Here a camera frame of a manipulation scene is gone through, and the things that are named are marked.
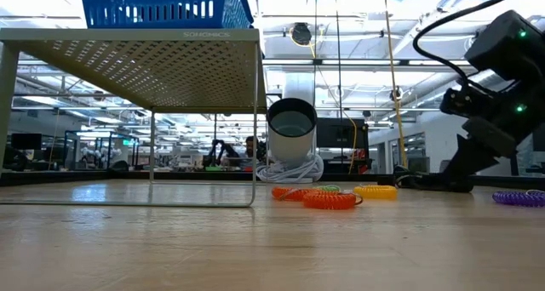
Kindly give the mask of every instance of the metal shelf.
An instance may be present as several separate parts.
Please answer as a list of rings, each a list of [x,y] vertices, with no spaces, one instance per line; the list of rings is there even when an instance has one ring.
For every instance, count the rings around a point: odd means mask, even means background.
[[[162,113],[258,113],[267,102],[257,30],[0,29],[0,41]]]

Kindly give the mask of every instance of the blue basket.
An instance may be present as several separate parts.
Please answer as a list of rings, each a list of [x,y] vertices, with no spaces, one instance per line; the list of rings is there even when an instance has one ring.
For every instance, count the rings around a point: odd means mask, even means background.
[[[83,0],[88,28],[250,28],[248,0]]]

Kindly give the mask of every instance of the orange coiled cord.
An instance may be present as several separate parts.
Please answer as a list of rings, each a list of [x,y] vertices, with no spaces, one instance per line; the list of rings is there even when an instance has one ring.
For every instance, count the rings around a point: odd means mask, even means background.
[[[308,208],[342,210],[362,203],[364,199],[354,193],[318,191],[303,197],[303,205]]]
[[[272,189],[272,196],[279,201],[294,201],[300,202],[308,193],[318,192],[319,189],[298,189],[298,188],[281,188],[275,187]]]
[[[382,199],[394,201],[398,199],[398,190],[390,185],[363,185],[354,188],[354,193],[364,199]]]

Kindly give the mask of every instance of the spiral keychain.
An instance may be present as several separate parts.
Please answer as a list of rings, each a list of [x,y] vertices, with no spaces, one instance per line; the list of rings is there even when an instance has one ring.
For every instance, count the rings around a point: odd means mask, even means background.
[[[282,188],[274,187],[272,189],[272,196],[279,201],[294,201],[300,202],[303,197],[311,192],[317,192],[319,189],[302,189],[302,188]]]
[[[545,207],[545,191],[526,192],[499,191],[492,196],[496,203],[524,207]]]
[[[272,196],[279,201],[300,202],[303,200],[303,197],[308,193],[317,191],[338,192],[340,189],[341,187],[339,187],[338,185],[322,185],[313,188],[274,187],[272,189]]]
[[[398,190],[391,185],[360,185],[354,188],[354,192],[364,199],[398,199]]]
[[[303,197],[303,205],[307,208],[343,210],[354,208],[364,199],[355,193],[317,191]]]

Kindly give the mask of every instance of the monitor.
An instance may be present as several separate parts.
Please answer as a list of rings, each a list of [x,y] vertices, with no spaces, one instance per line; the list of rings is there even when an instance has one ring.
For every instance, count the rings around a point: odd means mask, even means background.
[[[358,128],[356,148],[367,149],[367,124],[365,120],[353,119]],[[343,118],[320,117],[316,122],[317,147],[353,148],[354,126]]]
[[[42,134],[11,134],[11,147],[16,150],[41,150]]]
[[[532,135],[533,151],[545,151],[545,123],[542,123]]]

